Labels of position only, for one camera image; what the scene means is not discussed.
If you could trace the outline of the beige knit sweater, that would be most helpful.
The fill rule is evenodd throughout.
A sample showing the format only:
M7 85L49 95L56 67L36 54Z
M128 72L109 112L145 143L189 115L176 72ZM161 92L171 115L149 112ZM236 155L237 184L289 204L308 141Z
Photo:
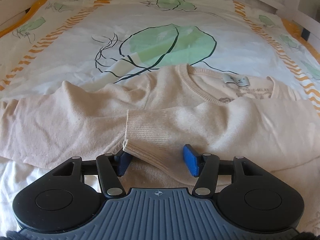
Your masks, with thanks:
M319 117L310 101L267 77L168 66L90 93L67 81L50 95L1 103L1 156L52 168L124 150L157 181L193 185L182 147L244 155L299 191L319 181Z

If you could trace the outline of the white leaf-print duvet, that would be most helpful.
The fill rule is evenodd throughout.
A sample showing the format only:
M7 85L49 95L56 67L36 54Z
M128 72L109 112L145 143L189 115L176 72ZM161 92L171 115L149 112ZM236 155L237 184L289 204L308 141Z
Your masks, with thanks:
M53 94L65 81L93 93L180 65L224 74L228 83L271 77L319 117L319 53L293 23L237 0L42 0L1 32L1 103ZM18 191L50 169L1 156L1 233L18 229L11 208ZM135 156L121 182L195 184L157 181ZM319 233L319 181L295 189L305 202L299 229Z

